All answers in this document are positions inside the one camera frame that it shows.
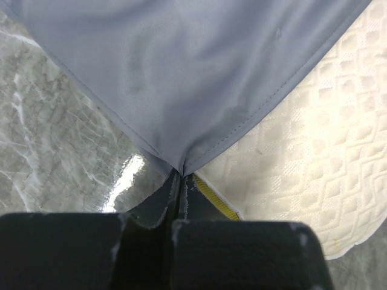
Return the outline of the cream quilted pillow yellow edge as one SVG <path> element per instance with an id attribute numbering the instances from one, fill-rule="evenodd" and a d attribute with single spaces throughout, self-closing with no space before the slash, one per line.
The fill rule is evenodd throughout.
<path id="1" fill-rule="evenodd" d="M 195 181 L 239 218 L 307 224 L 328 260 L 373 235 L 386 219 L 386 2 Z"/>

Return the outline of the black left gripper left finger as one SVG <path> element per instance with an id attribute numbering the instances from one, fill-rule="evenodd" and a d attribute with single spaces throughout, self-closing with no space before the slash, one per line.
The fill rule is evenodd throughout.
<path id="1" fill-rule="evenodd" d="M 2 289 L 164 289 L 181 176 L 124 213 L 1 216 Z"/>

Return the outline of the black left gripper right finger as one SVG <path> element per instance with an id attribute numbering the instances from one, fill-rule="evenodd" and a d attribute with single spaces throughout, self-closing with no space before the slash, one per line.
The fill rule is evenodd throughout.
<path id="1" fill-rule="evenodd" d="M 183 180 L 172 224 L 172 289 L 333 289 L 319 239 L 300 222 L 233 221 Z"/>

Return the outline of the grey pillowcase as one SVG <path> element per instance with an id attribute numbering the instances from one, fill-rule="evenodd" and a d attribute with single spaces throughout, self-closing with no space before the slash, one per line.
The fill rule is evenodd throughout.
<path id="1" fill-rule="evenodd" d="M 2 1 L 163 173 L 241 139 L 368 1 Z"/>

